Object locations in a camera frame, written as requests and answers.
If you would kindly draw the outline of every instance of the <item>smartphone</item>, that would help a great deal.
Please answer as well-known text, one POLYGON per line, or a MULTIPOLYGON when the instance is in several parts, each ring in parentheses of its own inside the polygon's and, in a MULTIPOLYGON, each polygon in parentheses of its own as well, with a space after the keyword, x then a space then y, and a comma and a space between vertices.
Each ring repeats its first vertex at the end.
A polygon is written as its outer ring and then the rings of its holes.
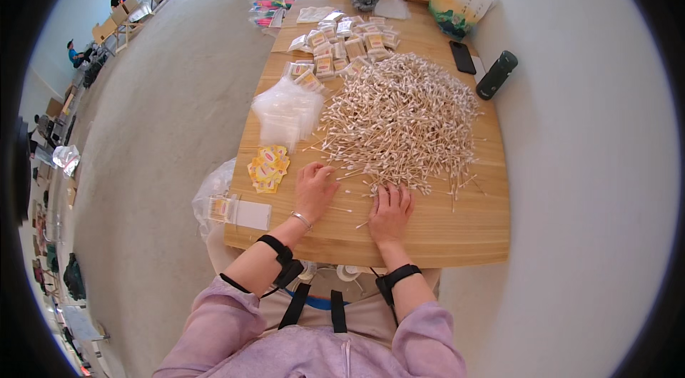
POLYGON ((454 57, 454 63, 457 65, 458 71, 475 75, 475 66, 471 59, 471 53, 468 52, 468 47, 451 40, 450 48, 452 48, 452 57, 454 57))

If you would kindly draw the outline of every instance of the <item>zipper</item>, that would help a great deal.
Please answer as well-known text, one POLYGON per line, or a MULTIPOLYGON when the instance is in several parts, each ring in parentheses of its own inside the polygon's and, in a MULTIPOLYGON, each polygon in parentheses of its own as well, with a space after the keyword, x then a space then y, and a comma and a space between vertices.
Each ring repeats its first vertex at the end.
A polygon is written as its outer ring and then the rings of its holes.
POLYGON ((342 349, 342 355, 345 358, 345 378, 349 378, 349 341, 345 341, 340 348, 342 349))

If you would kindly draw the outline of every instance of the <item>black water bottle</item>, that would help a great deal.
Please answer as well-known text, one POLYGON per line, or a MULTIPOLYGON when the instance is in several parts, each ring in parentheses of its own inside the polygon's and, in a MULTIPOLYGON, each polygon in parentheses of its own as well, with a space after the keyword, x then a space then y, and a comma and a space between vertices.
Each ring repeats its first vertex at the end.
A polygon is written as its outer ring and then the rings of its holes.
POLYGON ((501 56, 492 65, 490 71, 475 86, 475 92, 483 100, 490 100, 507 80, 511 72, 518 65, 516 56, 509 51, 502 51, 501 56))

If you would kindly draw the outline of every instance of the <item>hand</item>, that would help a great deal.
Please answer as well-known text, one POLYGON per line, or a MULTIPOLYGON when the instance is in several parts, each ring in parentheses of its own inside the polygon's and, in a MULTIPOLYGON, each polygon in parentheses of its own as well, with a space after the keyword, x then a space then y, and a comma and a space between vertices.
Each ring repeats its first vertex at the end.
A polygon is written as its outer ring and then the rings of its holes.
POLYGON ((326 177, 335 170, 335 167, 311 162, 297 171, 295 211, 312 225, 321 219, 340 187, 340 182, 329 184, 326 181, 326 177))
POLYGON ((409 194, 405 185, 400 185, 399 190, 393 184, 388 184, 388 190, 378 185, 378 195, 373 198, 369 213, 369 231, 376 245, 388 242, 401 245, 414 203, 414 194, 409 194))

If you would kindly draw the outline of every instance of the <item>pink jacket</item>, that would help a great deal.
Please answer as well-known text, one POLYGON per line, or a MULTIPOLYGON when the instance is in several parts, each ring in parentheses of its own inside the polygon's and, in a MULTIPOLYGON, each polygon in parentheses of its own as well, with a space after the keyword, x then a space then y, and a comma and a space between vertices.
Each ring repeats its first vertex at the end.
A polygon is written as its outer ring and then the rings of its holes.
POLYGON ((332 327, 287 326, 264 338, 259 298, 219 277, 195 298, 184 333, 154 378, 466 377, 452 316, 427 302, 399 325, 389 350, 332 327))

